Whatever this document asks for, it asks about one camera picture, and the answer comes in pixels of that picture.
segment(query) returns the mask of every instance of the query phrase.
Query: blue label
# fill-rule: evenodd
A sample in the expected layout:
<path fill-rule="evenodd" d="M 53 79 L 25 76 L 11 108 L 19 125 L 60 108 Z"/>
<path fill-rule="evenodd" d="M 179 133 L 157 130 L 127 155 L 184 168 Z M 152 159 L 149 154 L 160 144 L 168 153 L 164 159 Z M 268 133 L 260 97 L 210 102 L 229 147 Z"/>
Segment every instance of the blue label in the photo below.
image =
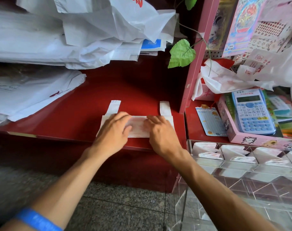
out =
<path fill-rule="evenodd" d="M 161 47 L 161 40 L 157 39 L 155 43 L 150 40 L 144 40 L 142 44 L 142 49 L 155 49 Z"/>

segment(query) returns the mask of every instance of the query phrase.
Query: calculator display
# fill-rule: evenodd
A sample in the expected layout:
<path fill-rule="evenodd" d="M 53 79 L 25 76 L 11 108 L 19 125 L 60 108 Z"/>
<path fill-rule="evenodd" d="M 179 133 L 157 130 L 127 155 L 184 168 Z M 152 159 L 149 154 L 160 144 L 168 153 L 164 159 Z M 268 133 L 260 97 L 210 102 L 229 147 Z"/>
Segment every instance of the calculator display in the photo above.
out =
<path fill-rule="evenodd" d="M 248 102 L 248 101 L 257 101 L 260 100 L 260 96 L 253 95 L 253 96 L 245 96 L 245 97 L 237 97 L 237 102 Z"/>

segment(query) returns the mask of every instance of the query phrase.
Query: calculator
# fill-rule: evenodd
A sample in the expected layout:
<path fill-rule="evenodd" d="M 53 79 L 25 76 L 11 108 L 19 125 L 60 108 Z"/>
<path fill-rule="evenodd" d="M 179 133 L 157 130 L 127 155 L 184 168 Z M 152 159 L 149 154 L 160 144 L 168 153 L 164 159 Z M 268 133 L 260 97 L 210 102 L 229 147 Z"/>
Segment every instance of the calculator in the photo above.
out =
<path fill-rule="evenodd" d="M 232 92 L 240 131 L 256 135 L 271 135 L 276 131 L 261 89 Z"/>

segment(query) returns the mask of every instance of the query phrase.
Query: stack of plastic bags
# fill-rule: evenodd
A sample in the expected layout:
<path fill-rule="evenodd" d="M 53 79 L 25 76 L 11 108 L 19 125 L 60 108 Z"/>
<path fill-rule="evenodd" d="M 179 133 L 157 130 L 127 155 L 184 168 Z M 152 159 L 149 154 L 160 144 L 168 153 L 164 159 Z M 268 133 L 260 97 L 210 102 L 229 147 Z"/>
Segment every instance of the stack of plastic bags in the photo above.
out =
<path fill-rule="evenodd" d="M 85 81 L 63 66 L 15 65 L 0 68 L 0 125 L 34 114 Z"/>
<path fill-rule="evenodd" d="M 69 69 L 97 68 L 111 60 L 136 61 L 144 39 L 173 42 L 178 18 L 175 10 L 157 11 L 145 0 L 17 0 L 16 4 L 27 12 L 0 3 L 0 62 Z"/>

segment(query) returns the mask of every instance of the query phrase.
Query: green leaf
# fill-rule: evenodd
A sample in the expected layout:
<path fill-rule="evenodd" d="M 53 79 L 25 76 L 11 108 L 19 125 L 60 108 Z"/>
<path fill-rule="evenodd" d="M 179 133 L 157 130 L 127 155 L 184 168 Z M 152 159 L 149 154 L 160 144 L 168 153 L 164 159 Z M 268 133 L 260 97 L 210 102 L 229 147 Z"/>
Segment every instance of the green leaf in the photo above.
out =
<path fill-rule="evenodd" d="M 170 51 L 171 59 L 167 68 L 177 66 L 187 66 L 195 59 L 196 52 L 190 47 L 190 43 L 186 39 L 179 40 Z"/>
<path fill-rule="evenodd" d="M 184 0 L 184 1 L 185 1 L 187 10 L 191 10 L 195 6 L 197 0 Z"/>

